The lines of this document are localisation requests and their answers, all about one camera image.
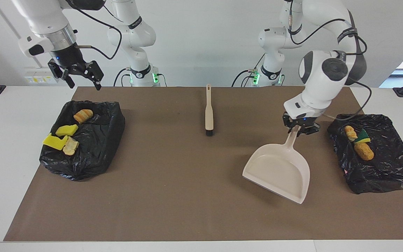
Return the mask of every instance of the black cable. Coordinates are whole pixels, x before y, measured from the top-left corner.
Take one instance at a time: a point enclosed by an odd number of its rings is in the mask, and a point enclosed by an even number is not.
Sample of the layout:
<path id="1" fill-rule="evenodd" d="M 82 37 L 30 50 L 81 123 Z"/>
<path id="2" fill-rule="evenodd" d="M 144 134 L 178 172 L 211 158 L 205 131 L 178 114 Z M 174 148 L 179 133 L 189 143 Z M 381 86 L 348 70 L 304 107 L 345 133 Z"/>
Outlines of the black cable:
<path id="1" fill-rule="evenodd" d="M 291 2 L 291 4 L 290 4 L 290 16 L 292 15 L 292 7 L 293 7 L 293 0 L 292 0 L 292 2 Z M 335 21 L 343 21 L 343 22 L 346 22 L 346 20 L 344 20 L 344 19 L 332 19 L 332 20 L 330 20 L 330 21 L 328 21 L 328 22 L 322 24 L 320 27 L 318 27 L 314 32 L 312 32 L 306 39 L 304 39 L 304 40 L 301 41 L 300 43 L 297 43 L 297 42 L 295 42 L 295 41 L 293 40 L 293 34 L 292 34 L 291 27 L 290 27 L 290 29 L 289 29 L 290 39 L 291 39 L 291 41 L 292 41 L 295 45 L 301 45 L 302 43 L 306 42 L 309 38 L 311 38 L 315 33 L 317 33 L 320 29 L 322 29 L 322 28 L 325 27 L 326 25 L 328 25 L 328 24 L 330 24 L 330 23 L 332 23 L 332 22 L 335 22 Z M 366 53 L 366 51 L 368 51 L 368 45 L 366 44 L 366 42 L 365 42 L 362 38 L 360 38 L 359 35 L 355 35 L 355 36 L 357 37 L 357 39 L 358 39 L 359 41 L 361 41 L 361 42 L 363 43 L 363 45 L 365 46 L 365 50 L 363 50 L 363 52 L 346 53 L 346 55 L 349 55 L 349 56 L 351 56 L 351 55 L 363 55 L 364 53 Z"/>
<path id="2" fill-rule="evenodd" d="M 361 41 L 363 43 L 363 45 L 365 46 L 365 50 L 363 50 L 362 52 L 355 52 L 355 53 L 346 53 L 346 55 L 363 55 L 364 53 L 366 53 L 366 51 L 368 51 L 368 45 L 366 44 L 366 42 L 360 38 L 359 35 L 355 35 L 357 37 L 357 39 L 359 41 Z"/>
<path id="3" fill-rule="evenodd" d="M 120 84 L 121 84 L 121 86 L 123 86 L 123 78 L 124 78 L 125 76 L 130 76 L 130 75 L 127 73 L 126 75 L 122 75 L 122 76 L 120 77 Z"/>
<path id="4" fill-rule="evenodd" d="M 164 84 L 168 86 L 168 82 L 166 81 L 166 76 L 164 76 L 162 73 L 157 74 L 157 76 L 162 76 L 164 78 Z"/>
<path id="5" fill-rule="evenodd" d="M 242 72 L 240 72 L 234 79 L 234 81 L 232 82 L 231 88 L 234 87 L 235 81 L 240 77 L 240 75 L 243 75 L 244 73 L 248 72 L 248 70 L 243 70 Z"/>
<path id="6" fill-rule="evenodd" d="M 291 4 L 290 4 L 290 16 L 292 16 L 292 8 L 293 8 L 293 0 L 291 1 Z M 291 39 L 291 41 L 295 44 L 295 45 L 301 45 L 302 43 L 304 43 L 304 42 L 306 42 L 309 38 L 311 38 L 315 33 L 317 33 L 321 28 L 323 28 L 323 27 L 325 27 L 326 25 L 328 25 L 328 24 L 330 24 L 330 23 L 332 23 L 332 22 L 335 22 L 335 21 L 343 21 L 343 22 L 346 22 L 346 20 L 344 20 L 344 19 L 332 19 L 332 20 L 330 20 L 330 21 L 328 21 L 328 22 L 326 22 L 326 23 L 324 23 L 324 24 L 322 24 L 320 27 L 318 27 L 314 32 L 312 32 L 307 38 L 305 38 L 302 42 L 300 42 L 300 43 L 297 43 L 297 42 L 295 42 L 294 40 L 293 40 L 293 32 L 292 32 L 292 30 L 291 30 L 291 27 L 290 27 L 290 29 L 289 29 L 289 33 L 290 33 L 290 39 Z"/>
<path id="7" fill-rule="evenodd" d="M 370 88 L 369 86 L 366 86 L 366 85 L 363 84 L 363 83 L 360 83 L 360 82 L 358 82 L 358 81 L 356 81 L 356 80 L 353 80 L 352 78 L 349 78 L 349 79 L 352 80 L 353 82 L 355 82 L 355 84 L 358 84 L 358 85 L 360 85 L 360 86 L 363 86 L 363 87 L 365 87 L 365 88 L 367 88 L 367 89 L 369 90 L 368 99 L 366 99 L 366 102 L 363 104 L 363 106 L 360 107 L 360 109 L 359 109 L 357 112 L 355 112 L 352 116 L 350 116 L 350 117 L 348 117 L 348 118 L 338 119 L 338 118 L 334 118 L 334 117 L 325 115 L 326 117 L 335 119 L 335 120 L 337 120 L 337 121 L 347 121 L 347 120 L 351 120 L 352 118 L 358 116 L 359 113 L 365 108 L 366 104 L 368 104 L 369 99 L 371 99 L 371 96 L 373 95 L 373 91 L 371 90 L 371 88 Z"/>
<path id="8" fill-rule="evenodd" d="M 257 62 L 257 64 L 254 66 L 254 69 L 255 69 L 255 70 L 257 69 L 257 66 L 258 66 L 259 63 L 262 61 L 262 59 L 264 58 L 264 56 L 265 56 L 265 53 L 262 54 L 262 57 L 259 59 L 259 61 Z"/>
<path id="9" fill-rule="evenodd" d="M 111 56 L 111 57 L 108 57 L 105 53 L 103 53 L 101 50 L 97 49 L 96 47 L 90 46 L 90 49 L 94 49 L 94 50 L 98 51 L 99 53 L 101 53 L 103 56 L 105 56 L 107 59 L 112 60 L 116 56 L 117 52 L 119 51 L 120 44 L 122 43 L 122 32 L 118 28 L 116 28 L 116 27 L 114 27 L 114 26 L 112 26 L 110 24 L 107 24 L 107 23 L 105 23 L 103 21 L 100 21 L 99 19 L 96 19 L 95 17 L 87 14 L 86 12 L 84 12 L 81 9 L 79 9 L 74 4 L 69 3 L 69 6 L 71 6 L 73 9 L 77 10 L 78 12 L 82 13 L 83 15 L 89 17 L 90 19 L 93 19 L 94 21 L 98 22 L 99 24 L 103 24 L 106 27 L 109 27 L 110 29 L 115 29 L 119 33 L 119 36 L 120 36 L 119 37 L 119 43 L 118 43 L 118 45 L 116 47 L 115 52 L 113 53 L 113 56 Z"/>
<path id="10" fill-rule="evenodd" d="M 247 86 L 247 83 L 245 83 L 245 85 L 244 85 L 243 82 L 244 82 L 245 80 L 248 80 L 248 79 L 251 79 L 251 78 L 254 78 L 254 77 L 246 76 L 246 77 L 242 80 L 242 84 L 240 85 L 240 87 L 241 87 L 241 88 L 246 87 L 246 86 Z"/>
<path id="11" fill-rule="evenodd" d="M 126 70 L 127 70 L 126 68 L 123 68 L 122 70 L 119 71 L 119 73 L 116 75 L 115 81 L 113 82 L 113 86 L 116 86 L 117 78 L 119 78 L 119 75 L 120 75 L 122 72 L 126 71 Z"/>
<path id="12" fill-rule="evenodd" d="M 295 45 L 301 45 L 302 43 L 304 43 L 304 42 L 306 42 L 309 38 L 311 38 L 313 35 L 315 35 L 315 33 L 317 33 L 319 30 L 321 30 L 323 27 L 325 27 L 326 25 L 328 25 L 328 24 L 330 24 L 330 23 L 332 23 L 332 22 L 335 22 L 335 21 L 345 21 L 344 19 L 332 19 L 332 20 L 329 20 L 329 21 L 327 21 L 326 23 L 324 23 L 324 24 L 322 24 L 320 27 L 318 27 L 314 32 L 312 32 L 309 36 L 307 36 L 307 38 L 305 38 L 303 41 L 301 41 L 301 42 L 299 42 L 299 43 L 297 43 L 297 42 L 295 42 L 294 40 L 293 40 L 293 34 L 292 34 L 292 31 L 290 30 L 289 31 L 289 33 L 290 33 L 290 39 L 291 39 L 291 41 L 295 44 Z"/>
<path id="13" fill-rule="evenodd" d="M 108 11 L 108 13 L 110 13 L 110 15 L 112 16 L 112 17 L 114 17 L 117 21 L 119 21 L 119 22 L 123 22 L 121 19 L 118 19 L 115 15 L 113 15 L 113 13 L 104 5 L 104 8 Z"/>

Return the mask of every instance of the white table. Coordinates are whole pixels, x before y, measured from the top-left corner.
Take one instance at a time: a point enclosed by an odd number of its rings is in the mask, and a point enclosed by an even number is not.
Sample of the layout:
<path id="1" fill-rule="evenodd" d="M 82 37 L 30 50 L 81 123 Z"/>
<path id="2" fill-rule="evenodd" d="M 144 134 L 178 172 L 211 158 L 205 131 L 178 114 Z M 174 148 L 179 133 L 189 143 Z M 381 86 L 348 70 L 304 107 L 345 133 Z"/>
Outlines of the white table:
<path id="1" fill-rule="evenodd" d="M 8 86 L 0 95 L 0 251 L 403 251 L 403 241 L 73 242 L 5 243 L 3 238 L 38 168 L 41 142 L 63 104 L 67 87 Z M 352 88 L 362 104 L 367 90 Z M 365 113 L 390 117 L 403 140 L 403 99 L 373 89 Z"/>

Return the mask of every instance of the green status light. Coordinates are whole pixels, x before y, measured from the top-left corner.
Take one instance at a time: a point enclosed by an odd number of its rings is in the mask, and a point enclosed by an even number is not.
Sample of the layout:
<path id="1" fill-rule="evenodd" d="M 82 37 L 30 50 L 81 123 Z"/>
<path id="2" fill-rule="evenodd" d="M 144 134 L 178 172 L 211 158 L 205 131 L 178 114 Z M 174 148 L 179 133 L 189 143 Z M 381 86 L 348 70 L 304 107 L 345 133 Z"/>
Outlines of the green status light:
<path id="1" fill-rule="evenodd" d="M 160 81 L 160 80 L 158 80 L 158 76 L 156 76 L 155 73 L 152 73 L 152 75 L 153 75 L 153 81 L 154 81 L 155 83 L 158 83 L 158 81 Z"/>
<path id="2" fill-rule="evenodd" d="M 257 85 L 259 83 L 260 77 L 261 77 L 261 75 L 259 73 L 256 73 L 256 75 L 254 76 L 254 80 L 253 80 L 254 85 Z"/>

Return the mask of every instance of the brush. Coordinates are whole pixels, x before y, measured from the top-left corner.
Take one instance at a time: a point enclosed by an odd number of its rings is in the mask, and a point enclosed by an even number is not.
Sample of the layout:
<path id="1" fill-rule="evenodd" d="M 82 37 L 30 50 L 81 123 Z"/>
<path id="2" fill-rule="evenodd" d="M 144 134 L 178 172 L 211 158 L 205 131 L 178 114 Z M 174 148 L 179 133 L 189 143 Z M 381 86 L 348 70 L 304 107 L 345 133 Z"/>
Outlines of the brush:
<path id="1" fill-rule="evenodd" d="M 211 85 L 206 86 L 206 109 L 205 109 L 205 129 L 206 136 L 214 134 L 214 112 L 211 105 Z"/>

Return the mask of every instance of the wall outlet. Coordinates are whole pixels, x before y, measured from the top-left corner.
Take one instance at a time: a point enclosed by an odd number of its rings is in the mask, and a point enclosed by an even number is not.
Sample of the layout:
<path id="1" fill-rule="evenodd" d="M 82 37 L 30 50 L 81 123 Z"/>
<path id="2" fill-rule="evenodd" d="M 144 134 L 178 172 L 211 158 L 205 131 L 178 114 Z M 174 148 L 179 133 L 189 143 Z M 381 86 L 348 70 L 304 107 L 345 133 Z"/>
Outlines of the wall outlet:
<path id="1" fill-rule="evenodd" d="M 28 71 L 24 78 L 29 84 L 57 84 L 59 81 L 59 79 L 54 78 L 49 70 Z"/>
<path id="2" fill-rule="evenodd" d="M 35 75 L 34 75 L 34 81 L 36 82 L 36 83 L 38 83 L 38 84 L 46 84 L 47 82 L 46 82 L 46 80 L 43 78 L 43 73 L 41 73 L 41 72 L 37 72 L 37 73 L 35 73 Z"/>
<path id="3" fill-rule="evenodd" d="M 26 79 L 27 83 L 29 83 L 29 84 L 36 84 L 37 82 L 34 80 L 34 75 L 35 75 L 35 72 L 27 72 L 24 75 L 24 79 Z"/>

